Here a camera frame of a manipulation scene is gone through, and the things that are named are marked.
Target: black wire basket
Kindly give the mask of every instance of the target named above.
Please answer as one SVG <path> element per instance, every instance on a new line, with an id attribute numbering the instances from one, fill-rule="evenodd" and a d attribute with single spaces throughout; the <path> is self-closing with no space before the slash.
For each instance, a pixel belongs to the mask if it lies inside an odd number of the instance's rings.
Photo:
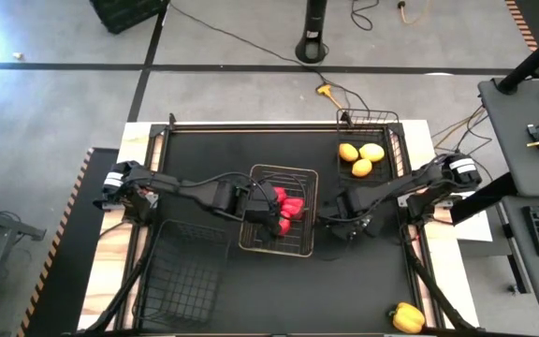
<path id="1" fill-rule="evenodd" d="M 91 0 L 91 5 L 108 31 L 119 34 L 163 12 L 168 2 L 168 0 Z"/>
<path id="2" fill-rule="evenodd" d="M 287 256 L 309 257 L 313 253 L 313 224 L 315 222 L 317 201 L 317 172 L 304 168 L 284 168 L 271 165 L 255 165 L 251 176 L 256 180 L 266 181 L 275 187 L 283 187 L 289 197 L 303 198 L 303 191 L 294 178 L 305 189 L 307 211 L 300 220 L 291 221 L 290 230 L 281 238 L 264 241 L 259 236 L 261 225 L 243 222 L 240 226 L 239 246 L 241 249 L 259 253 Z"/>
<path id="3" fill-rule="evenodd" d="M 404 174 L 404 154 L 401 144 L 404 141 L 399 115 L 385 110 L 338 110 L 338 144 L 336 155 L 341 186 L 356 184 L 377 185 L 386 183 Z M 367 143 L 380 145 L 385 153 L 382 160 L 372 163 L 370 174 L 358 178 L 353 175 L 353 164 L 340 158 L 340 144 L 349 143 L 360 149 Z"/>
<path id="4" fill-rule="evenodd" d="M 172 332 L 204 329 L 211 320 L 230 243 L 223 230 L 167 220 L 147 261 L 133 306 L 140 322 Z"/>

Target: concrete floor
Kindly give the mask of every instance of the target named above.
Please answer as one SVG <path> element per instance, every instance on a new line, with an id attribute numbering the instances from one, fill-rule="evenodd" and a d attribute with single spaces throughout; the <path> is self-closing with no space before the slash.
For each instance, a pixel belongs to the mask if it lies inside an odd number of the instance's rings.
<path id="1" fill-rule="evenodd" d="M 178 0 L 176 6 L 292 57 L 302 30 L 304 0 Z M 421 1 L 408 1 L 414 16 Z M 503 0 L 434 0 L 428 18 L 414 27 L 400 23 L 396 1 L 371 12 L 371 32 L 350 21 L 348 0 L 330 0 L 324 65 L 513 67 L 529 50 Z M 142 64 L 155 18 L 118 35 L 108 34 L 88 2 L 0 0 L 0 62 Z M 201 27 L 179 13 L 166 18 L 156 64 L 281 65 L 230 37 Z M 0 70 L 0 210 L 27 223 L 54 229 L 62 215 L 80 161 L 89 147 L 117 148 L 139 73 L 128 71 Z M 489 77 L 327 74 L 358 92 L 373 109 L 394 110 L 402 119 L 427 119 L 437 131 L 480 104 L 476 85 Z M 313 74 L 153 72 L 139 121 L 322 120 L 335 109 L 315 94 Z M 343 101 L 342 93 L 337 93 Z M 353 106 L 359 104 L 351 98 Z M 493 137 L 489 123 L 476 128 Z M 445 146 L 458 141 L 450 139 Z M 479 139 L 467 138 L 463 150 Z M 496 141 L 475 155 L 496 177 L 506 166 Z M 15 333 L 49 249 L 22 241 L 0 283 L 0 331 Z M 511 297 L 506 259 L 466 259 L 481 325 L 489 330 L 539 334 L 533 296 Z"/>

